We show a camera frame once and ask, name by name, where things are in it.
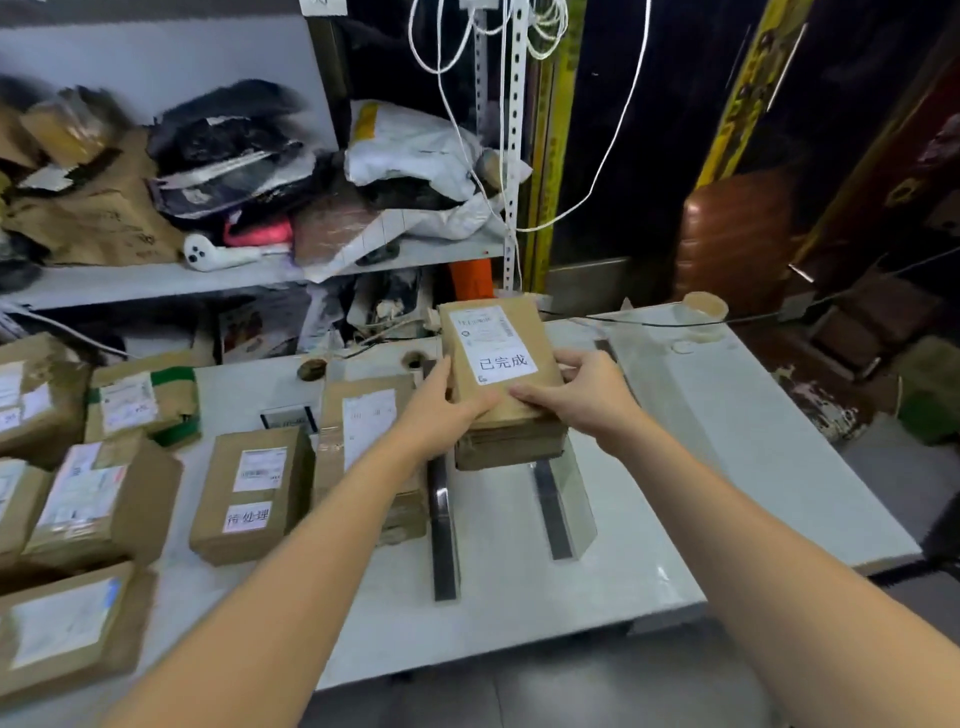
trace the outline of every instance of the brown leather object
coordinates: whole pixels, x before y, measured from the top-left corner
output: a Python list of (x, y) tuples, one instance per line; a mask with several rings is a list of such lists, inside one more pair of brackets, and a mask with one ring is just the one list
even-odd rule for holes
[(777, 310), (790, 241), (791, 185), (780, 170), (708, 184), (686, 198), (674, 300), (709, 291), (731, 316)]

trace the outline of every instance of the white table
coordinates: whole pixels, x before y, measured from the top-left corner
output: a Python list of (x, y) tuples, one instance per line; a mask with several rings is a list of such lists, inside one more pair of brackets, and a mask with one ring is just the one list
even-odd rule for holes
[[(675, 321), (669, 305), (617, 315)], [(589, 347), (604, 326), (555, 322), (548, 330), (555, 344)], [(681, 331), (609, 326), (617, 338), (650, 334), (646, 361), (623, 360), (633, 384), (642, 387), (652, 376), (649, 383), (670, 403), (667, 418), (681, 413), (672, 428), (700, 438), (690, 447), (715, 458), (774, 515), (863, 570), (919, 557), (916, 543), (734, 335), (679, 354), (668, 345)], [(388, 375), (405, 352), (435, 354), (438, 347), (435, 339), (377, 347), (351, 359), (347, 377)], [(180, 454), (184, 476), (156, 564), (156, 607), (137, 674), (252, 570), (253, 564), (212, 568), (189, 550), (187, 536), (214, 437), (258, 428), (263, 407), (319, 397), (321, 384), (296, 380), (297, 364), (287, 357), (198, 370), (204, 438)], [(646, 373), (631, 370), (640, 364)], [(634, 620), (650, 630), (701, 616), (703, 593), (625, 469), (589, 437), (574, 433), (571, 443), (598, 531), (580, 561), (551, 561), (528, 467), (451, 471), (461, 598), (433, 601), (427, 539), (378, 549), (318, 689), (605, 624)], [(131, 680), (4, 714), (0, 728), (76, 724), (79, 716), (105, 710)]]

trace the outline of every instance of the white label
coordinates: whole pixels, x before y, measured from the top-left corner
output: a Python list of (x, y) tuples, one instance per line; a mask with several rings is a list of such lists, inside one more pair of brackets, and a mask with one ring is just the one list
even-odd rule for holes
[(41, 412), (46, 412), (53, 404), (50, 402), (50, 385), (41, 384), (33, 392), (23, 395), (23, 419), (31, 420)]
[(450, 322), (457, 328), (477, 384), (494, 384), (537, 370), (502, 306), (450, 311)]
[(159, 410), (156, 408), (150, 372), (125, 376), (118, 382), (101, 387), (100, 406), (104, 413), (104, 433), (107, 435), (153, 422)]
[(396, 420), (396, 392), (382, 389), (344, 399), (344, 473)]
[(228, 507), (227, 517), (224, 519), (224, 533), (256, 531), (260, 528), (266, 528), (267, 521), (270, 520), (271, 505), (273, 504), (268, 500), (259, 503), (231, 505)]
[(287, 448), (245, 449), (240, 453), (240, 465), (237, 466), (237, 475), (233, 479), (233, 492), (279, 488), (286, 462)]
[(20, 426), (20, 408), (12, 407), (0, 412), (0, 432)]
[(16, 490), (16, 484), (23, 477), (27, 463), (23, 460), (4, 460), (0, 463), (0, 521), (7, 513), (7, 505)]
[(23, 362), (12, 361), (0, 365), (0, 407), (12, 407), (20, 402), (20, 382), (23, 380)]
[(14, 605), (18, 640), (11, 669), (96, 644), (119, 591), (114, 577)]
[(71, 475), (54, 483), (37, 525), (90, 522), (109, 514), (127, 466)]

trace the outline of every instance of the forearm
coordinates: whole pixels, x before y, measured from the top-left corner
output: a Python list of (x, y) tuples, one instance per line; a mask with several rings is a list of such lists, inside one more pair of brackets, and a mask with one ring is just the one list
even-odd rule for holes
[(418, 463), (391, 431), (107, 726), (294, 726), (336, 644), (398, 485)]
[(788, 716), (819, 726), (946, 726), (960, 650), (638, 419), (618, 456)]

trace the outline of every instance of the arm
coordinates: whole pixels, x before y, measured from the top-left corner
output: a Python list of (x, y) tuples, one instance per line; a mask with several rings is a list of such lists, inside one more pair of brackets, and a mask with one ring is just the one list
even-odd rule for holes
[(447, 402), (449, 371), (447, 358), (320, 506), (117, 704), (108, 728), (297, 725), (396, 489), (498, 399)]
[(634, 402), (602, 352), (557, 351), (554, 410), (623, 462), (736, 640), (802, 728), (957, 725), (960, 649), (701, 465)]

